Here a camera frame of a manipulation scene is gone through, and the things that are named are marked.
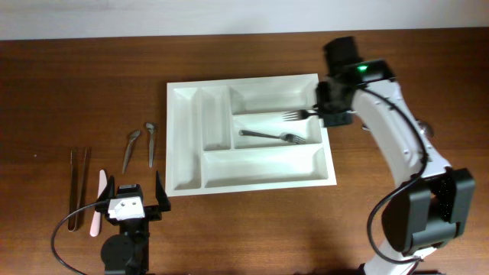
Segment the white plastic cutlery tray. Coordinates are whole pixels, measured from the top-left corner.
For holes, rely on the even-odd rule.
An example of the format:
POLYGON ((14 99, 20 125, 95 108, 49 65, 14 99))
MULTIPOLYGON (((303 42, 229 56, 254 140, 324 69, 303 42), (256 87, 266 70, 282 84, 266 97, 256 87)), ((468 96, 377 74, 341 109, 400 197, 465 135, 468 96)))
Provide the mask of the white plastic cutlery tray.
POLYGON ((165 190, 168 196, 334 186, 329 136, 310 117, 285 112, 316 102, 316 74, 167 84, 165 190), (305 144, 241 136, 295 134, 305 144))

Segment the steel kitchen tongs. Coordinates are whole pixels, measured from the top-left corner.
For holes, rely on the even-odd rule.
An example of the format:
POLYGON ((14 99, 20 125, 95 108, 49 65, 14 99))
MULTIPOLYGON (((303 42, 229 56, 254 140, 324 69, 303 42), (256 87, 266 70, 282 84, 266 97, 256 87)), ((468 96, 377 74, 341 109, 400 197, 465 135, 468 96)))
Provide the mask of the steel kitchen tongs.
POLYGON ((70 213, 75 212, 80 208, 81 200, 83 198, 83 191, 85 188, 85 177, 87 171, 87 163, 89 158, 89 147, 83 148, 83 165, 81 183, 79 183, 79 171, 78 171, 78 149, 74 147, 70 151, 70 200, 69 207, 70 213))

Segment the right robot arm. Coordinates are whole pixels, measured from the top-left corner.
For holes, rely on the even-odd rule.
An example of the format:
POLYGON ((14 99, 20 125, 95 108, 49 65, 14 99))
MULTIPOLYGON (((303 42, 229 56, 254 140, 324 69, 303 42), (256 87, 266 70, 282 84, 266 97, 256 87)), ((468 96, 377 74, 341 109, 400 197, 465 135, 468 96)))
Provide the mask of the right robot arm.
POLYGON ((465 232, 475 181, 455 170, 422 133, 384 60, 363 60, 353 37, 324 47, 329 70, 314 110, 326 128, 357 115, 373 136, 395 184, 371 210, 367 235, 374 257, 358 274, 413 274, 425 257, 465 232))

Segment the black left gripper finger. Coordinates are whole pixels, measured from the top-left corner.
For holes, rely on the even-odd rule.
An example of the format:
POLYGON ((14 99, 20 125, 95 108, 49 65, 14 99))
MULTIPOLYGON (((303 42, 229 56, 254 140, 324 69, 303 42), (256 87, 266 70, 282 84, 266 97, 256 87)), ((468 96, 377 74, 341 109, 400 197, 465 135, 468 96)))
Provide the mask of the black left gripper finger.
POLYGON ((98 198, 98 201, 107 201, 113 199, 115 197, 115 178, 110 176, 108 178, 107 184, 103 189, 101 195, 98 198))
POLYGON ((165 192, 162 184, 160 173, 156 172, 156 184, 155 184, 155 196, 158 203, 158 208, 160 212, 169 212, 171 210, 171 203, 165 192))

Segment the steel tablespoon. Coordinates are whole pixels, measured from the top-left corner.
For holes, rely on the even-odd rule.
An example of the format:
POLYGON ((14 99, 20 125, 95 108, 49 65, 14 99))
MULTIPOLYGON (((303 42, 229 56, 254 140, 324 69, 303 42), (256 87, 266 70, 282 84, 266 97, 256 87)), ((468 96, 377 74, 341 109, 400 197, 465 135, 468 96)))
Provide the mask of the steel tablespoon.
POLYGON ((434 137, 434 130, 429 123, 421 119, 417 119, 416 122, 419 126, 419 131, 422 135, 424 135, 426 138, 434 137))

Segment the steel fork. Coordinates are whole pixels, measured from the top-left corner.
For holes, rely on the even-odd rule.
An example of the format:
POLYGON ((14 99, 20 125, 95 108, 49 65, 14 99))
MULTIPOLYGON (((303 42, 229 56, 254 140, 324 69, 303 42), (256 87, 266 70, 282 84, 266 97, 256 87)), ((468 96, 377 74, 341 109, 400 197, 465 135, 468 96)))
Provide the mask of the steel fork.
POLYGON ((270 139, 277 139, 277 140, 282 140, 287 143, 292 143, 292 144, 305 144, 306 140, 298 135, 295 134, 288 134, 288 133, 282 133, 279 135, 272 135, 272 134, 263 134, 255 131, 249 131, 249 130, 240 130, 238 132, 241 136, 251 136, 251 137, 257 137, 257 138, 270 138, 270 139))
POLYGON ((283 121, 301 121, 311 116, 319 116, 319 113, 313 110, 300 109, 283 113, 282 119, 283 121))

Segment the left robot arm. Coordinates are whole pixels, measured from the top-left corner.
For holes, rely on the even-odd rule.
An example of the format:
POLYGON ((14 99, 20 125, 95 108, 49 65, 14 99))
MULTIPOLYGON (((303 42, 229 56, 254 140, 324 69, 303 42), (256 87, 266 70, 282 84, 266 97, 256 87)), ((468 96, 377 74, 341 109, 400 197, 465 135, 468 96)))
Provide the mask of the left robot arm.
POLYGON ((163 188, 160 174, 155 176, 156 205, 144 205, 142 188, 138 184, 115 187, 115 178, 97 199, 96 211, 107 222, 119 228, 101 249, 105 274, 139 275, 149 271, 149 223, 160 221, 171 203, 163 188))

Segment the small steel teaspoon right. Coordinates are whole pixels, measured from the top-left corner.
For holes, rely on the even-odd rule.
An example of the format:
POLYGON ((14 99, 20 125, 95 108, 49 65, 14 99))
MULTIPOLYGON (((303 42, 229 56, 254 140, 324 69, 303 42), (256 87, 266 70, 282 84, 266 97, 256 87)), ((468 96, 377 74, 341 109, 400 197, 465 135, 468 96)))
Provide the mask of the small steel teaspoon right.
POLYGON ((148 142, 148 166, 150 168, 154 165, 154 152, 155 152, 155 139, 157 134, 157 126, 155 123, 147 122, 145 127, 149 133, 149 142, 148 142))

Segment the small steel teaspoon left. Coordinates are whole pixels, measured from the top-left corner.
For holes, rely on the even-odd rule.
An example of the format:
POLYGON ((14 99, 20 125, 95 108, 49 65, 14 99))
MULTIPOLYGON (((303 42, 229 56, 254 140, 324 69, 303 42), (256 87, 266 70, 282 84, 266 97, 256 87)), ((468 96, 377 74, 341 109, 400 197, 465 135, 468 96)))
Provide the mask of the small steel teaspoon left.
POLYGON ((141 135, 140 130, 135 130, 128 135, 128 143, 125 150, 125 156, 124 156, 123 166, 121 170, 122 173, 125 173, 127 170, 128 163, 131 158, 132 147, 140 135, 141 135))

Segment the small steel teaspoon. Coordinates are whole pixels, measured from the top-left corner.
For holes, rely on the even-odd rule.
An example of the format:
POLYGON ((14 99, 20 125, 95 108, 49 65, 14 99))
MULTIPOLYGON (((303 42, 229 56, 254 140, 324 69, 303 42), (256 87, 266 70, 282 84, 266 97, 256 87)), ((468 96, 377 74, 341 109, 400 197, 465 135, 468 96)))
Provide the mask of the small steel teaspoon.
POLYGON ((122 173, 125 173, 127 170, 128 163, 131 158, 132 147, 140 135, 141 135, 140 130, 135 130, 128 135, 128 143, 125 150, 125 156, 124 156, 123 166, 121 170, 122 173))
POLYGON ((154 165, 154 152, 155 152, 155 139, 157 134, 157 126, 155 123, 147 122, 145 127, 149 133, 149 142, 148 142, 148 166, 150 168, 154 165))

